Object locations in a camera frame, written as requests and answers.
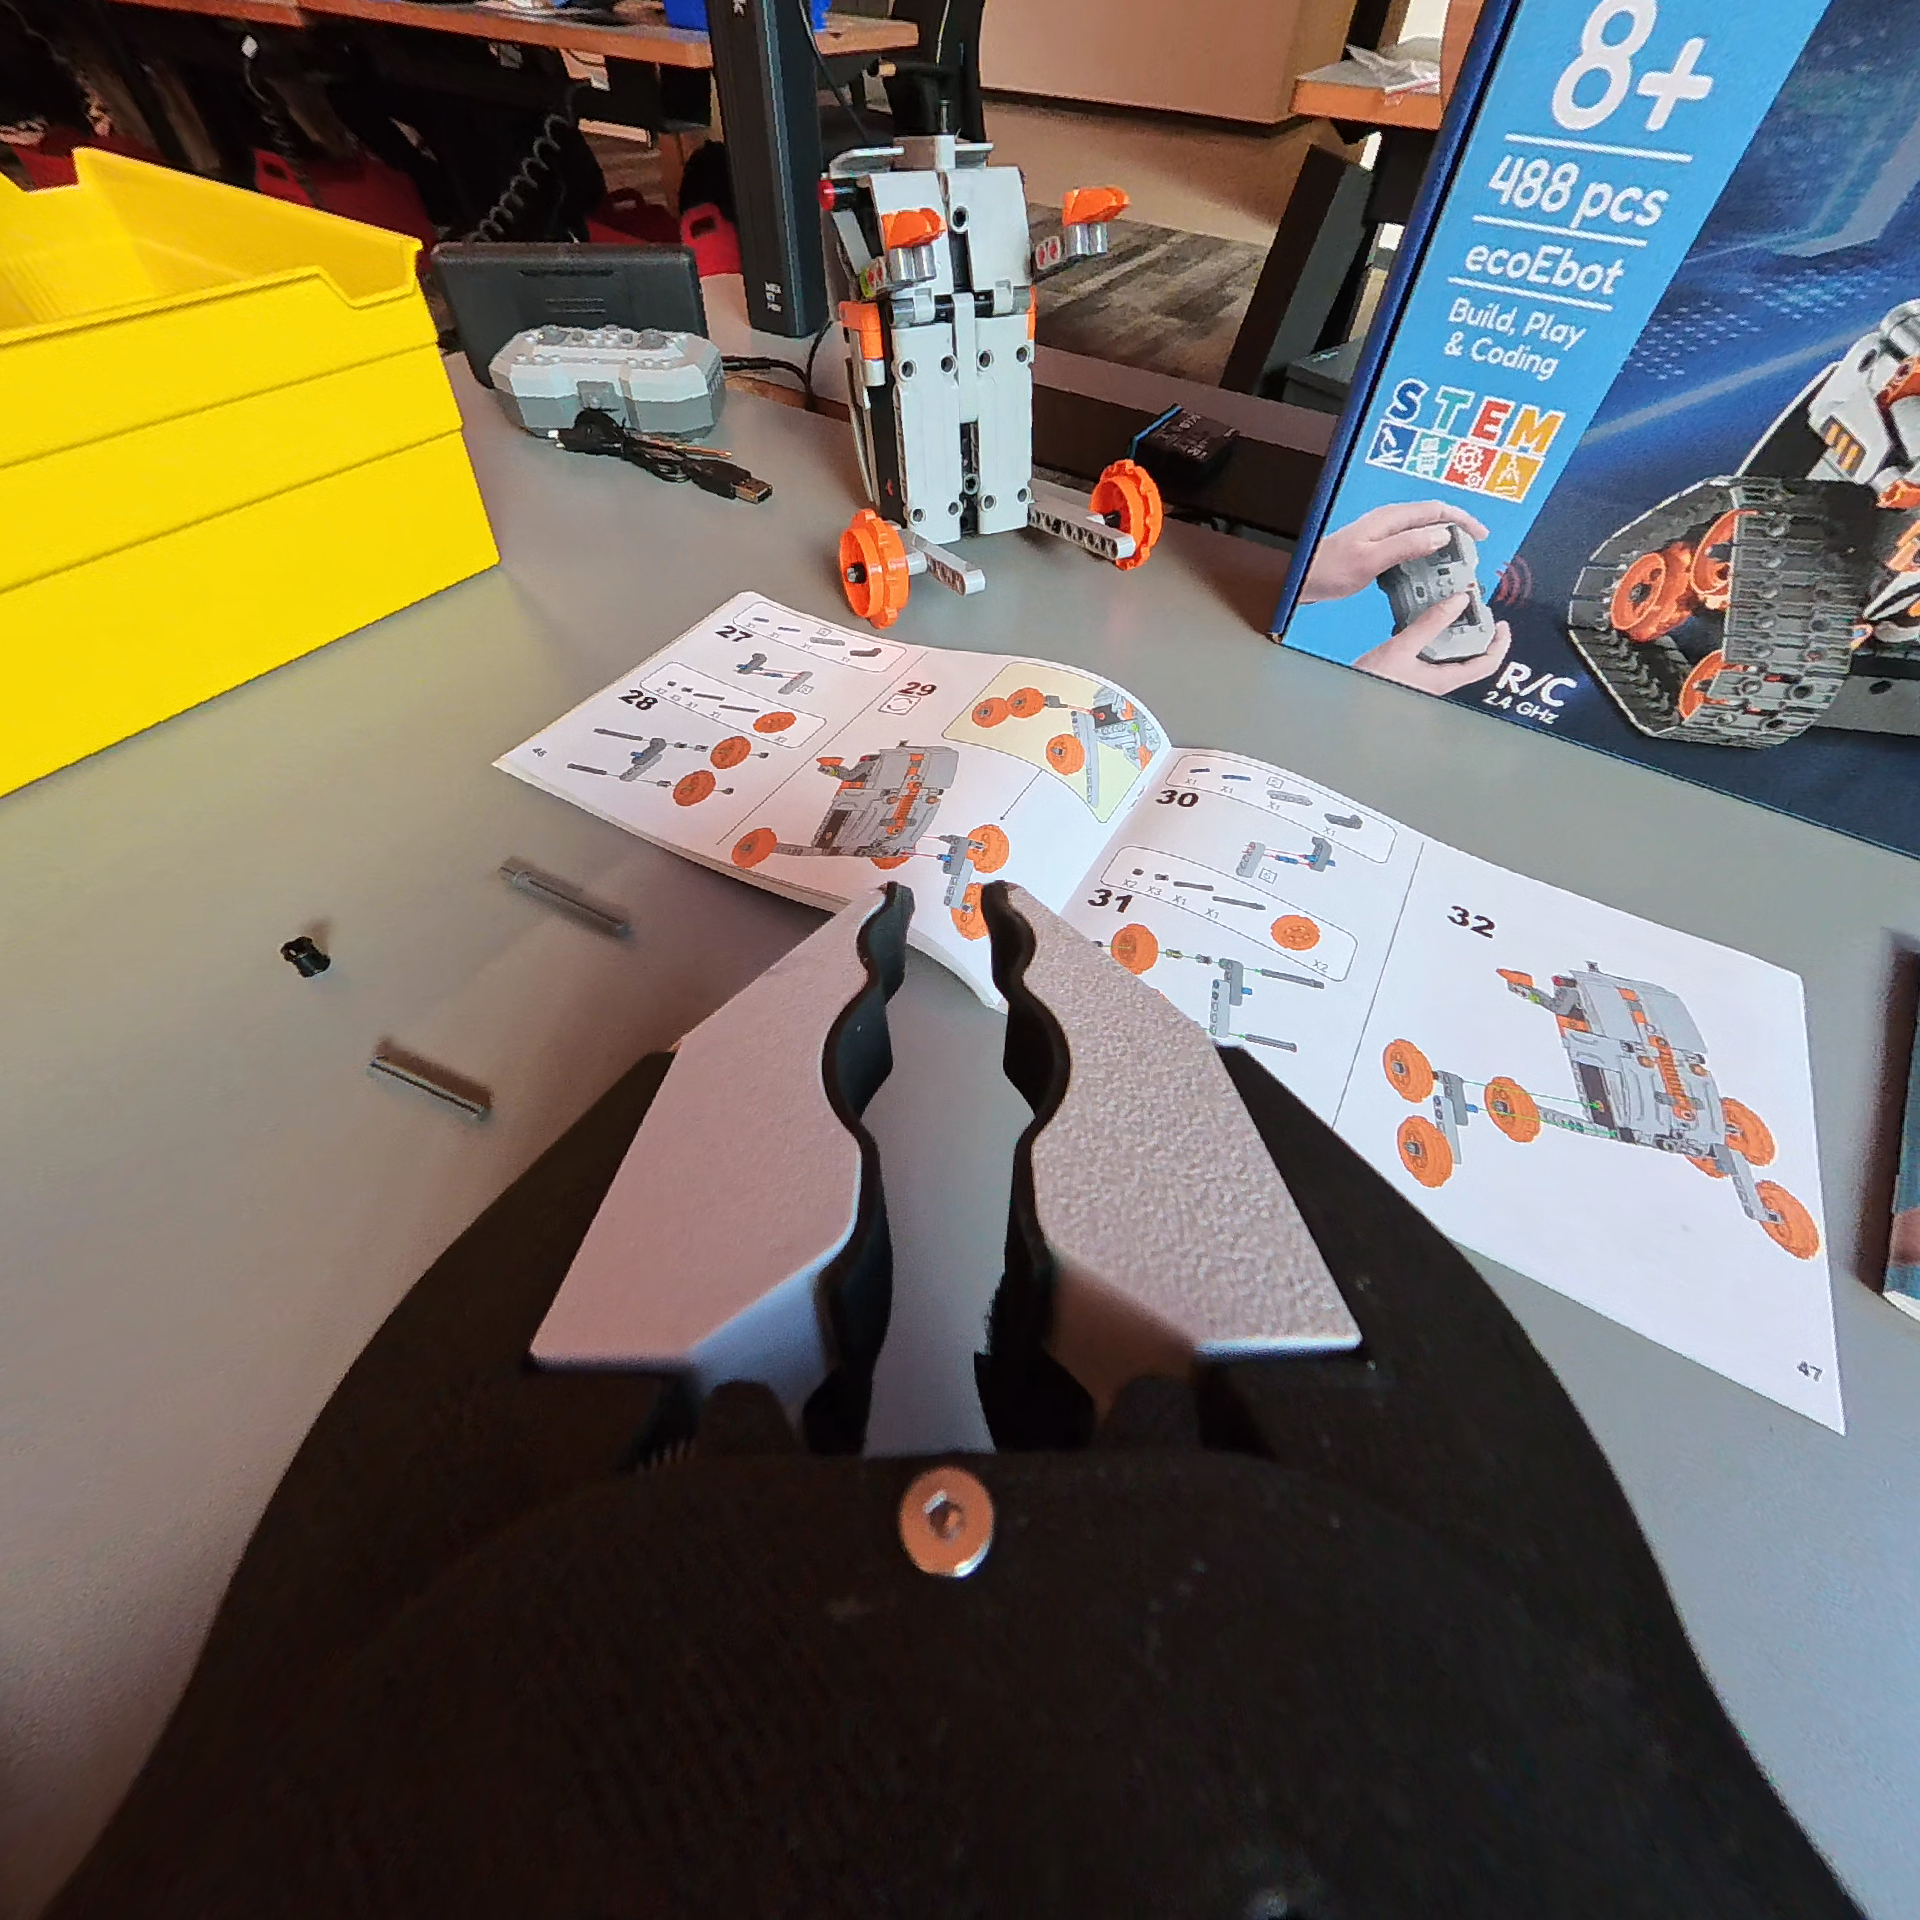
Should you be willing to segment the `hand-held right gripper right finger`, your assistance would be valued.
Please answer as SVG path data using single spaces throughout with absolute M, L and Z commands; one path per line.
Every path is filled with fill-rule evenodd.
M 1108 1412 L 1144 1375 L 1359 1348 L 1222 1049 L 1019 883 L 982 905 L 1032 1110 L 982 1407 Z

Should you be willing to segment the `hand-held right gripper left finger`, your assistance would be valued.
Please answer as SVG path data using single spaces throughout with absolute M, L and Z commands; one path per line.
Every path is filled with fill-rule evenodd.
M 680 1044 L 533 1341 L 545 1368 L 869 1412 L 893 1238 L 863 1114 L 894 1066 L 915 902 L 869 891 Z

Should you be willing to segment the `thin dark axle piece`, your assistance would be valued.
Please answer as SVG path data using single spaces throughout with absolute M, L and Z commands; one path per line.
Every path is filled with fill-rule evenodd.
M 496 867 L 499 876 L 528 899 L 586 925 L 614 942 L 633 942 L 633 918 L 629 910 L 571 877 L 558 876 L 525 858 L 506 858 Z
M 492 1089 L 478 1077 L 392 1037 L 382 1037 L 372 1048 L 367 1070 L 375 1077 L 418 1092 L 470 1121 L 484 1121 L 494 1111 Z

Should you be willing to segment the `yellow plastic bin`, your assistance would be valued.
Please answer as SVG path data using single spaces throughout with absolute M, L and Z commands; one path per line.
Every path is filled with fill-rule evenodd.
M 414 238 L 103 152 L 2 227 L 7 793 L 499 562 Z

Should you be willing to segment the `grey desk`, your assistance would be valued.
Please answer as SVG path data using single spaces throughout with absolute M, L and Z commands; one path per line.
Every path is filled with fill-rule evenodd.
M 819 916 L 492 761 L 732 591 L 838 603 L 849 429 L 732 395 L 760 506 L 519 433 L 461 355 L 500 563 L 4 801 L 4 1910 L 131 1785 L 293 1452 L 433 1257 L 641 1054 Z M 1259 543 L 1053 541 L 908 617 L 1090 664 L 1180 746 L 1767 957 L 1807 987 L 1847 1433 L 1486 1261 L 1658 1550 L 1724 1703 L 1874 1916 L 1917 1916 L 1917 1324 L 1885 1261 L 1917 866 L 1267 637 Z M 633 939 L 515 890 L 525 858 Z M 279 947 L 309 934 L 316 978 Z M 369 1071 L 392 1040 L 492 1092 Z

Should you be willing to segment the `open white instruction booklet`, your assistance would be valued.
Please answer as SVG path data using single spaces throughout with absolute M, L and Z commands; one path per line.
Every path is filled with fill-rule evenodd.
M 795 899 L 894 879 L 989 1003 L 1027 883 L 1453 1240 L 1847 1430 L 1790 972 L 1171 746 L 1105 671 L 752 591 L 496 767 Z

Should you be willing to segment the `small colourful booklet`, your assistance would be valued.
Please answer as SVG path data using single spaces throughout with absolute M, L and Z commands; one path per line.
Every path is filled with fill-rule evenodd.
M 1918 1322 L 1918 951 L 1899 951 L 1893 1049 L 1893 1131 L 1886 1175 L 1885 1301 Z

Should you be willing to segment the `small black module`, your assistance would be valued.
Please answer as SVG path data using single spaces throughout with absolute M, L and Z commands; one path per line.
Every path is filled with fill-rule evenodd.
M 1139 435 L 1135 454 L 1163 492 L 1193 493 L 1212 483 L 1239 442 L 1235 426 L 1188 405 L 1173 405 Z

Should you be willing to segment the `grey battery box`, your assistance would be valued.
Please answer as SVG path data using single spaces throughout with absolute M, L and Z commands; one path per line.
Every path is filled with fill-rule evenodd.
M 700 437 L 724 411 L 722 354 L 696 331 L 547 323 L 510 335 L 488 363 L 492 389 L 530 433 L 557 435 L 599 410 L 665 437 Z

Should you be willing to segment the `grey orange robot model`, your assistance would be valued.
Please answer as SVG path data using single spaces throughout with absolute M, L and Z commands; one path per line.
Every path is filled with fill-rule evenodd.
M 893 625 L 911 579 L 987 587 L 965 536 L 1035 528 L 1118 568 L 1163 531 L 1155 478 L 1111 464 L 1090 496 L 1035 468 L 1037 286 L 1107 256 L 1131 203 L 1116 186 L 1069 190 L 1032 241 L 1024 179 L 993 145 L 908 136 L 834 157 L 821 179 L 829 286 L 846 340 L 851 422 L 873 503 L 838 541 L 852 612 Z

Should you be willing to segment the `black flat box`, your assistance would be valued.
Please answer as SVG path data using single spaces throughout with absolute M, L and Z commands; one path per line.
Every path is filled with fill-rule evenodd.
M 484 388 L 494 354 L 528 328 L 621 323 L 708 335 L 699 259 L 685 246 L 445 241 L 433 269 Z

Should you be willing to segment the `blue toy robot box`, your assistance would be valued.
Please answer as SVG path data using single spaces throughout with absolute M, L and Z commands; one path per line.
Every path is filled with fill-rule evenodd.
M 1915 854 L 1917 103 L 1917 4 L 1488 4 L 1273 636 Z

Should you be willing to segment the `black tall speaker box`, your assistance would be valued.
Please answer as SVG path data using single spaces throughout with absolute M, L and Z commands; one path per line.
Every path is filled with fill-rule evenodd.
M 752 328 L 795 340 L 829 322 L 819 179 L 819 45 L 805 1 L 706 1 Z

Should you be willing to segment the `long wooden office table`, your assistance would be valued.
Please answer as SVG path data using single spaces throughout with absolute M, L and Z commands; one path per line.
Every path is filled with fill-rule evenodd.
M 677 69 L 712 69 L 706 34 L 675 27 L 659 10 L 590 22 L 558 12 L 414 1 L 145 1 L 145 10 L 225 17 L 251 25 L 316 29 L 339 24 L 411 27 L 447 35 L 547 45 Z

